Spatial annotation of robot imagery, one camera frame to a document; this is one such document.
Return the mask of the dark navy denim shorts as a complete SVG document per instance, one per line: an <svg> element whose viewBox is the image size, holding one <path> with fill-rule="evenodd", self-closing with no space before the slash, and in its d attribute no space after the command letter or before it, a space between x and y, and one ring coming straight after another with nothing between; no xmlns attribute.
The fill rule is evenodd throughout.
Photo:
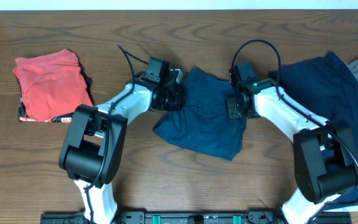
<svg viewBox="0 0 358 224"><path fill-rule="evenodd" d="M168 112L153 132L174 146L233 160L242 149L246 120L230 120L226 99L234 96L227 80L193 68L186 75L184 106Z"/></svg>

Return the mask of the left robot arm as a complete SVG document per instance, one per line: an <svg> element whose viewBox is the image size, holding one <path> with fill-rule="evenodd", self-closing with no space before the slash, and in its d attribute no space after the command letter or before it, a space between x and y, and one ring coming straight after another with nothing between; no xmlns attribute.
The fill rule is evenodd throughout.
<svg viewBox="0 0 358 224"><path fill-rule="evenodd" d="M111 100L80 105L73 113L58 164L80 189L88 223L112 223L116 216L112 180L121 163L127 126L149 109L179 110L182 80L178 69L161 80L143 73Z"/></svg>

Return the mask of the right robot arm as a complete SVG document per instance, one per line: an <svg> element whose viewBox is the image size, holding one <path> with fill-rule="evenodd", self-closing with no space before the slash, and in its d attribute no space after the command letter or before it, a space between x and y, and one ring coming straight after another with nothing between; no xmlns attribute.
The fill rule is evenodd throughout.
<svg viewBox="0 0 358 224"><path fill-rule="evenodd" d="M318 116L286 95L271 78L258 80L250 63L229 69L235 95L226 100L229 119L266 118L292 143L297 189L276 212L249 210L247 223L351 223L348 212L329 212L358 186L357 150L344 120Z"/></svg>

